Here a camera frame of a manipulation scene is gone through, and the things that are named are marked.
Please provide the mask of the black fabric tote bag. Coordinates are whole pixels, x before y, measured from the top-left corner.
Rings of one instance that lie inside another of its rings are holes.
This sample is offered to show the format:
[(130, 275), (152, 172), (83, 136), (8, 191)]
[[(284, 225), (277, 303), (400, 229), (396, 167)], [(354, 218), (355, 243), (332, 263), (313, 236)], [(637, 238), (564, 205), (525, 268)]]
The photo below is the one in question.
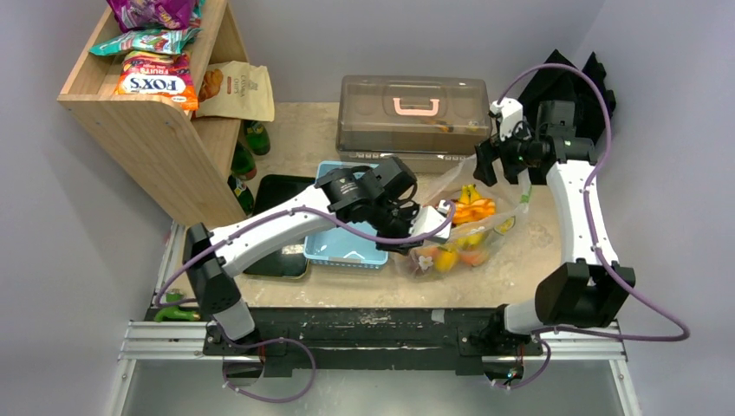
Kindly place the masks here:
[[(591, 53), (582, 68), (602, 92), (610, 114), (617, 99), (615, 91), (606, 86), (607, 70)], [(576, 135), (597, 142), (604, 130), (602, 111), (592, 89), (579, 76), (560, 69), (539, 70), (531, 78), (517, 100), (524, 107), (524, 118), (531, 129), (537, 127), (537, 113), (543, 101), (573, 101), (576, 106)]]

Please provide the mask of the orange twisted bread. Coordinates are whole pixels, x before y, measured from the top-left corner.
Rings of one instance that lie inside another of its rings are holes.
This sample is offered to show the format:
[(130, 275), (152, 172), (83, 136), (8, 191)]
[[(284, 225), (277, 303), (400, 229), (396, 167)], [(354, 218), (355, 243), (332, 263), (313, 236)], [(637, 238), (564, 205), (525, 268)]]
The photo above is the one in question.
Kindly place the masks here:
[(481, 221), (496, 214), (496, 204), (491, 198), (481, 198), (470, 204), (458, 200), (453, 200), (453, 203), (455, 213), (452, 224), (455, 226)]

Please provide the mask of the clear plastic grocery bag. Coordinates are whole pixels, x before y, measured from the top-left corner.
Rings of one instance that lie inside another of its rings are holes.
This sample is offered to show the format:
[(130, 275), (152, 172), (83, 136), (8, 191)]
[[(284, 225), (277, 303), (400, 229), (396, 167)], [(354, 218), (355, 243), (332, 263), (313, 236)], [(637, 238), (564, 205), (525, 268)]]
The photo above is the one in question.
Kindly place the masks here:
[[(462, 272), (481, 269), (496, 255), (509, 237), (514, 236), (528, 216), (532, 184), (527, 171), (508, 181), (503, 174), (502, 164), (493, 163), (498, 182), (486, 186), (473, 177), (476, 159), (460, 161), (444, 174), (421, 183), (418, 202), (436, 206), (442, 200), (458, 200), (462, 186), (474, 184), (483, 198), (491, 198), (496, 204), (496, 214), (474, 223), (455, 226), (447, 243), (436, 244), (426, 241), (412, 249), (408, 255), (393, 256), (395, 269), (403, 276), (416, 279), (440, 278)], [(433, 267), (433, 256), (441, 247), (456, 250), (459, 261), (449, 272), (439, 273)]]

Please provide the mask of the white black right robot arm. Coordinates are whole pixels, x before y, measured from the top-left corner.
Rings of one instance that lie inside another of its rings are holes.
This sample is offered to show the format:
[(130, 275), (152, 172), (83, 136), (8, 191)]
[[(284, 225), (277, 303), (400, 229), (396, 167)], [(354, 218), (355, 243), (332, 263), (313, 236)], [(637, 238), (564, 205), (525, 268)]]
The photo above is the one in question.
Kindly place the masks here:
[(635, 284), (634, 271), (619, 264), (608, 240), (591, 177), (595, 145), (577, 136), (575, 115), (572, 101), (543, 101), (530, 128), (519, 101), (494, 101), (490, 116), (498, 131), (476, 146), (473, 176), (486, 185), (498, 181), (495, 160), (507, 179), (527, 179), (531, 169), (543, 173), (562, 237), (561, 263), (537, 285), (534, 297), (504, 306), (502, 320), (486, 330), (489, 346), (499, 353), (542, 328), (607, 327), (628, 299), (623, 286)]

